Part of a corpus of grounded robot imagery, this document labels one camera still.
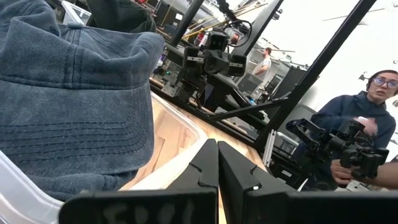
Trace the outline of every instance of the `man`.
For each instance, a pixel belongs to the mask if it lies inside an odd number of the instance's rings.
[[[272,49],[267,47],[263,53],[264,60],[260,62],[253,70],[253,75],[257,76],[263,81],[269,71],[269,68],[271,68],[271,52]]]
[[[354,179],[351,176],[351,169],[342,167],[339,159],[335,159],[331,162],[330,169],[334,180],[338,184],[347,185]],[[383,166],[379,166],[377,177],[375,179],[364,179],[361,180],[361,182],[378,187],[385,187],[391,190],[398,190],[398,163],[389,162]]]
[[[311,121],[326,130],[338,129],[347,119],[357,120],[365,125],[364,132],[372,138],[374,147],[387,147],[396,128],[395,119],[387,112],[385,101],[398,93],[398,73],[383,70],[375,73],[366,85],[367,92],[358,95],[338,96],[329,101]],[[301,143],[293,158],[303,155],[305,144]],[[341,154],[333,152],[332,159]],[[319,164],[313,177],[308,179],[303,190],[335,190],[338,184],[331,173],[331,161]]]

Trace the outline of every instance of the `white plastic container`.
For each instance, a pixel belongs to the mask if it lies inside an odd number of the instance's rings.
[[[63,18],[64,24],[68,24],[70,22],[78,22],[83,25],[87,24],[87,21],[91,16],[90,12],[67,1],[62,1],[62,6],[65,9],[65,17]]]
[[[206,134],[197,127],[192,121],[186,118],[183,114],[170,106],[166,101],[159,96],[151,93],[152,106],[162,108],[162,116],[167,116],[168,119],[177,120],[189,132],[191,138],[194,138],[192,145],[188,146],[181,154],[174,157],[173,161],[184,159],[183,161],[194,157],[202,145],[207,140]],[[158,170],[163,170],[167,167],[166,163]],[[62,202],[49,197],[41,191],[27,176],[15,166],[2,152],[0,152],[0,223],[4,224],[57,224],[58,211],[62,206]],[[149,175],[141,180],[138,187],[131,187],[133,189],[151,189],[145,184],[152,179]]]

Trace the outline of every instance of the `plastic bin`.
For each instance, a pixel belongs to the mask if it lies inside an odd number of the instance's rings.
[[[125,189],[142,189],[143,186],[148,186],[146,184],[141,184],[141,182],[146,183],[147,178],[151,179],[150,173],[152,171],[146,168],[148,168],[147,166],[153,164],[154,161],[155,163],[157,161],[159,162],[160,157],[163,159],[161,164],[158,163],[156,165],[155,169],[157,170],[163,170],[158,168],[164,166],[164,164],[167,164],[168,160],[181,160],[183,158],[189,159],[193,157],[207,140],[206,134],[192,121],[170,106],[159,96],[155,95],[154,93],[151,93],[151,96],[155,121],[155,148],[156,145],[161,144],[168,151],[174,150],[181,153],[179,153],[175,158],[167,158],[165,153],[163,153],[163,155],[157,155],[156,153],[159,152],[157,149],[155,149],[154,155],[152,156],[152,159],[148,165],[140,169],[140,171],[146,170],[142,173],[144,178],[142,179],[142,177],[137,175],[136,178],[141,178],[142,180],[137,184],[134,183],[135,180],[133,180]],[[163,133],[158,133],[161,130],[159,127],[168,124],[174,125],[174,128],[176,128],[175,125],[178,124],[180,132],[184,133],[186,136],[185,141],[181,141],[181,139],[179,139],[181,142],[179,146],[173,142],[167,142],[173,141],[172,139],[163,139],[162,142],[159,142],[159,138],[164,137]],[[2,184],[0,184],[0,223],[58,223],[58,211],[62,206],[62,202],[49,197],[47,194],[41,191],[2,152],[0,152],[0,178],[2,180]]]
[[[91,16],[90,12],[67,1],[62,1],[62,6],[65,9],[63,24],[68,24],[70,22],[78,22],[83,25],[87,24],[87,21]]]

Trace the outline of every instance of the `denim cap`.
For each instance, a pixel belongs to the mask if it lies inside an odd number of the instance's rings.
[[[0,0],[0,150],[59,200],[120,188],[153,152],[149,75],[163,46],[57,24],[44,0]]]

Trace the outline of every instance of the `hair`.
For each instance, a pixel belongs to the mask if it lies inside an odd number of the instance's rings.
[[[398,72],[395,71],[395,70],[382,70],[382,71],[380,71],[380,72],[376,72],[375,74],[373,74],[373,75],[369,78],[368,84],[366,84],[366,91],[369,91],[369,88],[371,87],[371,83],[373,82],[373,80],[374,80],[375,78],[377,78],[380,74],[383,74],[383,73],[393,73],[393,74],[398,75]]]
[[[268,52],[268,54],[271,55],[272,49],[270,47],[267,47],[266,52]]]

